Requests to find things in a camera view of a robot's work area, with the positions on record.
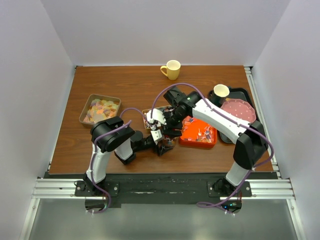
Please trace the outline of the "gold tin of lollipops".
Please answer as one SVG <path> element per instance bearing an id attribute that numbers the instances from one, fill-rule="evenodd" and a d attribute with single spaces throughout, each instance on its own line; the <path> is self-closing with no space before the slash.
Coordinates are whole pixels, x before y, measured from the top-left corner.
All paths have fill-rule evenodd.
<path id="1" fill-rule="evenodd" d="M 153 111 L 155 110 L 159 110 L 160 112 L 164 113 L 164 112 L 171 112 L 174 108 L 170 105 L 167 106 L 161 106 L 161 107 L 155 107 Z M 148 133 L 151 132 L 151 126 L 149 124 L 149 122 L 147 121 L 147 113 L 150 111 L 151 109 L 145 109 L 142 111 L 143 113 L 143 124 L 144 124 L 144 128 L 146 129 L 146 131 Z"/>

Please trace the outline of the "silver tin of gummies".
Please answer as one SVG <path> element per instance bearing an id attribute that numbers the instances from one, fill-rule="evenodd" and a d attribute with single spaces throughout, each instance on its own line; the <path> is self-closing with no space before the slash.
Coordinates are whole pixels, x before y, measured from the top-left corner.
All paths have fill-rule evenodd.
<path id="1" fill-rule="evenodd" d="M 121 100 L 117 97 L 91 94 L 79 116 L 79 122 L 86 128 L 117 116 L 121 108 Z"/>

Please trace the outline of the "clear plastic jar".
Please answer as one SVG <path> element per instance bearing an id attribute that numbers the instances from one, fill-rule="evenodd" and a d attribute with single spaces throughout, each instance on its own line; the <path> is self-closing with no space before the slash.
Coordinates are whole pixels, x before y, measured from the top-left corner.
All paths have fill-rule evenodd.
<path id="1" fill-rule="evenodd" d="M 177 137 L 166 136 L 161 142 L 166 148 L 174 148 L 177 142 Z"/>

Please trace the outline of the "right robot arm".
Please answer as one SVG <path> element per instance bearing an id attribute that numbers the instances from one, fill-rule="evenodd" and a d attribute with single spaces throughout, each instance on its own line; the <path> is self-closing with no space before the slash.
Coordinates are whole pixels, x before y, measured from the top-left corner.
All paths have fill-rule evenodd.
<path id="1" fill-rule="evenodd" d="M 197 88 L 185 94 L 173 84 L 163 93 L 165 100 L 173 107 L 167 119 L 169 124 L 176 125 L 186 117 L 194 117 L 211 125 L 235 144 L 234 163 L 226 176 L 213 184 L 216 192 L 235 196 L 269 148 L 263 125 L 257 120 L 250 123 L 225 112 L 206 99 Z"/>

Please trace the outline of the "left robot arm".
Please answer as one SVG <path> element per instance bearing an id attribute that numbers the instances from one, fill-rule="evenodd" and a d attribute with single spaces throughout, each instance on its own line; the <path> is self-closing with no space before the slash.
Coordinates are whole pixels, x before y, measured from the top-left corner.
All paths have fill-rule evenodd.
<path id="1" fill-rule="evenodd" d="M 136 158 L 136 152 L 152 149 L 158 156 L 172 150 L 175 141 L 170 137 L 159 137 L 160 130 L 151 131 L 148 137 L 144 137 L 141 131 L 135 131 L 130 123 L 116 116 L 95 123 L 91 130 L 92 154 L 89 167 L 86 170 L 83 181 L 86 191 L 92 196 L 108 196 L 104 182 L 106 179 L 106 167 L 110 155 L 114 155 L 127 165 Z"/>

